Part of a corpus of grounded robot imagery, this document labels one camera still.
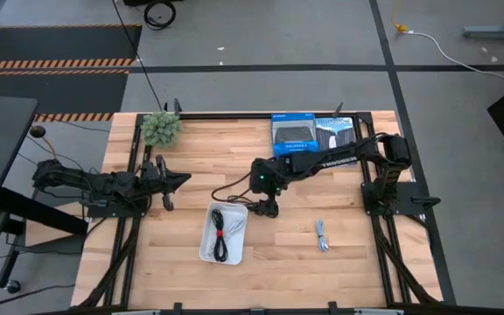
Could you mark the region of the Yellowstone book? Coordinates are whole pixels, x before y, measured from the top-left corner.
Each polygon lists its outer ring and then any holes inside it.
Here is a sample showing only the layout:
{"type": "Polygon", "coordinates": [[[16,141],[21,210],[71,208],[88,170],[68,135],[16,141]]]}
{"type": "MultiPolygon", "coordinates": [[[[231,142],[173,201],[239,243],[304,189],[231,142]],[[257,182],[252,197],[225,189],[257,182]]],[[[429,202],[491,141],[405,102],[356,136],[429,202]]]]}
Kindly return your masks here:
{"type": "Polygon", "coordinates": [[[345,146],[355,141],[354,121],[350,117],[316,118],[315,131],[321,151],[345,146]]]}

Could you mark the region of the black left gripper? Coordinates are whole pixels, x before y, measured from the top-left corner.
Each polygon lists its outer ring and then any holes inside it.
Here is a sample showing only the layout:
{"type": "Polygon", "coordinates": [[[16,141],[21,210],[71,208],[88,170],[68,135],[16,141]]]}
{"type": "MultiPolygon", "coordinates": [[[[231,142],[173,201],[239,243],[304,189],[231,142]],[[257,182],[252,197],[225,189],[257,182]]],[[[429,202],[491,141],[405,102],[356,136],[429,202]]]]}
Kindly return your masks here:
{"type": "Polygon", "coordinates": [[[155,164],[145,162],[142,166],[141,183],[150,199],[148,207],[151,207],[152,196],[161,193],[164,209],[173,211],[174,205],[170,194],[175,193],[190,178],[190,173],[167,171],[162,155],[156,156],[155,164]]]}

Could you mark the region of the black metal rig frame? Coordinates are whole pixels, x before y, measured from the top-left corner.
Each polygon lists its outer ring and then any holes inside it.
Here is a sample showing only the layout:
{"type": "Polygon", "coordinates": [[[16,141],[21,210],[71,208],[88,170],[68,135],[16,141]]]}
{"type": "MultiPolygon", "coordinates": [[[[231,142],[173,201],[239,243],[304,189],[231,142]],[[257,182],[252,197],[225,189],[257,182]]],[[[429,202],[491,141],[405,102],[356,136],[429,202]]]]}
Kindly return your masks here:
{"type": "Polygon", "coordinates": [[[401,294],[389,259],[377,251],[374,221],[365,213],[361,182],[373,164],[330,168],[291,185],[278,198],[279,215],[248,216],[237,265],[200,259],[212,191],[242,193],[255,158],[271,155],[270,115],[187,112],[167,167],[192,177],[166,211],[156,195],[142,218],[136,253],[120,268],[116,302],[158,315],[350,314],[401,294]]]}

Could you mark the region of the green potted plant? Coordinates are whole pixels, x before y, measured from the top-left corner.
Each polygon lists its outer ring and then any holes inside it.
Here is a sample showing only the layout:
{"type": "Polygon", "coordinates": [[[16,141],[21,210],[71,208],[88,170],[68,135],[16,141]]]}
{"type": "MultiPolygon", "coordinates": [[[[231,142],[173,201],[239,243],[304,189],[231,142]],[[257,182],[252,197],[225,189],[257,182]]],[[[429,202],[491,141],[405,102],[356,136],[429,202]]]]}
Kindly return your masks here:
{"type": "Polygon", "coordinates": [[[182,122],[173,113],[155,112],[143,117],[141,130],[146,145],[171,148],[182,130],[182,122]]]}

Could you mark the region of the white plastic tray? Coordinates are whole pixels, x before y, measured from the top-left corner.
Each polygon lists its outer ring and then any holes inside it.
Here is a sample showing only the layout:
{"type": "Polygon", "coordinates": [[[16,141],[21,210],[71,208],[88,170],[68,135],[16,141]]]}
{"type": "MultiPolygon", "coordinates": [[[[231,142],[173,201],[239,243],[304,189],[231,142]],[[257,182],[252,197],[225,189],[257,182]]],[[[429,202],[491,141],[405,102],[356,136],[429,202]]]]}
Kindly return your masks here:
{"type": "Polygon", "coordinates": [[[245,230],[248,219],[248,209],[243,205],[213,202],[210,203],[205,216],[205,223],[199,247],[201,260],[210,263],[237,265],[242,261],[245,230]],[[214,221],[213,212],[218,210],[222,217],[222,240],[218,256],[223,257],[223,250],[227,250],[227,259],[219,261],[214,256],[215,244],[218,237],[218,224],[214,221]]]}

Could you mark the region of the blue game controller box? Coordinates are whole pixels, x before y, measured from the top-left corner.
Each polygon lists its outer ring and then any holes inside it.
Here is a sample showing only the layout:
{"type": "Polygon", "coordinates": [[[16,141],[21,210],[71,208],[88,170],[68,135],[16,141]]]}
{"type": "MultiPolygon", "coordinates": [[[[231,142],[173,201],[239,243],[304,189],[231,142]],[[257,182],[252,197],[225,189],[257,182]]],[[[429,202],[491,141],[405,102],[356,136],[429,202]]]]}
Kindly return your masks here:
{"type": "Polygon", "coordinates": [[[271,138],[276,158],[298,151],[317,152],[319,142],[313,113],[273,113],[271,138]]]}

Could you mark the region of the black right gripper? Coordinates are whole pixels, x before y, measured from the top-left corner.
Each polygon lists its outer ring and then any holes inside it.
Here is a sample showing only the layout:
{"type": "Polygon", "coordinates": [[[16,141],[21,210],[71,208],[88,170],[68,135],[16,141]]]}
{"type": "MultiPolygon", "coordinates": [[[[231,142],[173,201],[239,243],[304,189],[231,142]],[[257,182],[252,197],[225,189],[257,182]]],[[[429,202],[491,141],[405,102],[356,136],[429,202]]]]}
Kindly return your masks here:
{"type": "MultiPolygon", "coordinates": [[[[271,159],[256,158],[250,167],[249,189],[252,193],[279,195],[288,188],[285,177],[278,170],[279,163],[271,159]]],[[[278,204],[274,200],[259,200],[255,206],[258,215],[267,214],[276,218],[279,214],[278,204]]]]}

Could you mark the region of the black hazard-striped floor mat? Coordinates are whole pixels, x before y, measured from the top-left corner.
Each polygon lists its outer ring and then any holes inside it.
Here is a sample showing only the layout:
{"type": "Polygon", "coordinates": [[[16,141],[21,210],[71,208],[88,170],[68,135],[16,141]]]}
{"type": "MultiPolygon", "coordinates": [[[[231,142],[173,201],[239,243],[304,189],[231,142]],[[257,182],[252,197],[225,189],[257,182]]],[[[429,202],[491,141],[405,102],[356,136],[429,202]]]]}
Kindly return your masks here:
{"type": "Polygon", "coordinates": [[[127,67],[140,24],[0,26],[0,69],[127,67]]]}
{"type": "Polygon", "coordinates": [[[117,69],[0,71],[0,97],[38,100],[38,122],[106,122],[121,109],[128,74],[117,69]]]}

